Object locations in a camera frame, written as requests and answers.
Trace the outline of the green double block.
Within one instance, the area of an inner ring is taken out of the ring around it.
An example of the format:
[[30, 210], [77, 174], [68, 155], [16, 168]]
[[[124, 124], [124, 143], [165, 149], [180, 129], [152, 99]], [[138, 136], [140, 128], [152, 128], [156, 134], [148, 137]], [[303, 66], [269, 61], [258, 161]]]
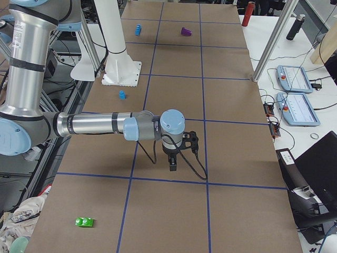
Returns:
[[92, 228], [94, 226], [94, 219], [91, 217], [77, 217], [75, 225], [82, 228]]

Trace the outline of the white central pedestal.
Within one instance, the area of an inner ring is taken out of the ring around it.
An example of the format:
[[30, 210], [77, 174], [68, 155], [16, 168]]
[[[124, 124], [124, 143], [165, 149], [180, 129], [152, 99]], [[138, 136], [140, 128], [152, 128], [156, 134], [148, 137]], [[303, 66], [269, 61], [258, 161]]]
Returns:
[[141, 62], [133, 61], [127, 53], [120, 12], [117, 1], [95, 1], [106, 47], [106, 60], [100, 60], [85, 18], [82, 28], [76, 32], [81, 50], [81, 59], [71, 71], [71, 78], [79, 81], [94, 81], [105, 62], [103, 85], [137, 86]]

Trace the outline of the red cylinder bottle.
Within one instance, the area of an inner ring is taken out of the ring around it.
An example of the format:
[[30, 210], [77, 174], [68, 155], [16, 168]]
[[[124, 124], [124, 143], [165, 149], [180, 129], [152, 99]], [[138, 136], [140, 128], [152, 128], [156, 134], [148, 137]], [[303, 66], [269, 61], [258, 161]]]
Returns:
[[247, 3], [247, 7], [245, 9], [245, 13], [244, 13], [244, 17], [243, 17], [243, 21], [242, 21], [242, 26], [243, 27], [247, 27], [250, 21], [250, 18], [252, 16], [252, 13], [255, 9], [255, 2], [254, 1], [249, 1]]

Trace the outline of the purple trapezoid block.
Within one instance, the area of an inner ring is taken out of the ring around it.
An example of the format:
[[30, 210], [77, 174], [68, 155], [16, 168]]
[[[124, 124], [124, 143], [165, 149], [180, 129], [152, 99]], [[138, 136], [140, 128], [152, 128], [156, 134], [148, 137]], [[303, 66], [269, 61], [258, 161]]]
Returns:
[[192, 36], [192, 31], [186, 27], [181, 28], [181, 35], [182, 36]]

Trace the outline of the far teach pendant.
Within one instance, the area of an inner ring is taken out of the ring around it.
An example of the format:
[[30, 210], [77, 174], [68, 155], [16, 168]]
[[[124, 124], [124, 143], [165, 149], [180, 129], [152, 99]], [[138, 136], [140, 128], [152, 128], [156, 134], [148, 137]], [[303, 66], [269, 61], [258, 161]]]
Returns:
[[287, 92], [312, 93], [313, 87], [304, 67], [279, 65], [276, 75], [282, 89]]

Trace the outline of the near teach pendant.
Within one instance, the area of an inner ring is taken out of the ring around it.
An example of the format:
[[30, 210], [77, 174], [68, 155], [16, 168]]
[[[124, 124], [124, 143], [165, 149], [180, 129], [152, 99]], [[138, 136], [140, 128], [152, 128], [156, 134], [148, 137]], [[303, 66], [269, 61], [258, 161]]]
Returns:
[[279, 92], [276, 95], [281, 117], [293, 127], [317, 127], [320, 120], [305, 93]]

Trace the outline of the aluminium frame post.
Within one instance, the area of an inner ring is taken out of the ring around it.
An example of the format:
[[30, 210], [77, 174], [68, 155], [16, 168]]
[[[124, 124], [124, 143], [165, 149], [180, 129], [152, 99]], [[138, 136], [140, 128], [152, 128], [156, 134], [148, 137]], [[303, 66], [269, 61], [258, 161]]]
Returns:
[[288, 23], [289, 18], [291, 17], [293, 11], [295, 10], [299, 0], [288, 0], [285, 3], [284, 9], [279, 16], [277, 23], [271, 33], [271, 36], [267, 42], [267, 45], [262, 53], [262, 56], [257, 64], [257, 67], [252, 75], [252, 81], [257, 83], [261, 77], [270, 57], [276, 47], [276, 44], [285, 29], [286, 24]]

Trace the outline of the teach pendant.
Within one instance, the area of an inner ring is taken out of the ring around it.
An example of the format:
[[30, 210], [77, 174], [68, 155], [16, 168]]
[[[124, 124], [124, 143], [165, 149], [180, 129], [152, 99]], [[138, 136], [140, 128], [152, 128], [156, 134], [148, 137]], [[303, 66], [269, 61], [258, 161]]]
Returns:
[[282, 89], [287, 92], [312, 93], [313, 87], [304, 67], [279, 65], [276, 75]]
[[317, 127], [320, 120], [305, 93], [279, 92], [276, 95], [281, 117], [293, 127]]

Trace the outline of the black cylinder bottle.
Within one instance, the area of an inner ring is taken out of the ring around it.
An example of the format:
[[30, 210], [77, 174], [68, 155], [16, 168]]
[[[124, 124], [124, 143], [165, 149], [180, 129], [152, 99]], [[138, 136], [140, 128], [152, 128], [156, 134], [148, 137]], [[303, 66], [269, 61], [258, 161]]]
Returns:
[[290, 28], [286, 39], [289, 41], [294, 40], [296, 34], [299, 32], [300, 28], [302, 27], [303, 23], [305, 21], [305, 14], [300, 14], [296, 17], [292, 27]]

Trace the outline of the black laptop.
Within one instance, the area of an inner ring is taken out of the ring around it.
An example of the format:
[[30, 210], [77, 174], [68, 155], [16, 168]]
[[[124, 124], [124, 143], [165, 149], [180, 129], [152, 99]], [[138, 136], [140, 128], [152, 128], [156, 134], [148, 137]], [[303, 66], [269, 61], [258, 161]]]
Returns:
[[314, 244], [336, 233], [336, 133], [328, 132], [298, 158], [276, 151], [298, 230]]

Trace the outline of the small blue block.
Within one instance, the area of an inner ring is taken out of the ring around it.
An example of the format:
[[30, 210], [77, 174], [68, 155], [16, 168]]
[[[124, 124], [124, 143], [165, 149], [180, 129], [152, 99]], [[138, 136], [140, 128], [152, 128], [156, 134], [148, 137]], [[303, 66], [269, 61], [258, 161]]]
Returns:
[[120, 90], [118, 95], [121, 100], [126, 99], [126, 93], [123, 90]]

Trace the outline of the long blue block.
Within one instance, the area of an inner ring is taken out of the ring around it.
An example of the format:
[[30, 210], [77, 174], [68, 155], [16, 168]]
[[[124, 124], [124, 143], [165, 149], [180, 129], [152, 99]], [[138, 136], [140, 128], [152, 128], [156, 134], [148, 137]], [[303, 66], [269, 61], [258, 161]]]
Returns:
[[137, 24], [135, 28], [135, 36], [140, 36], [142, 30], [141, 24]]

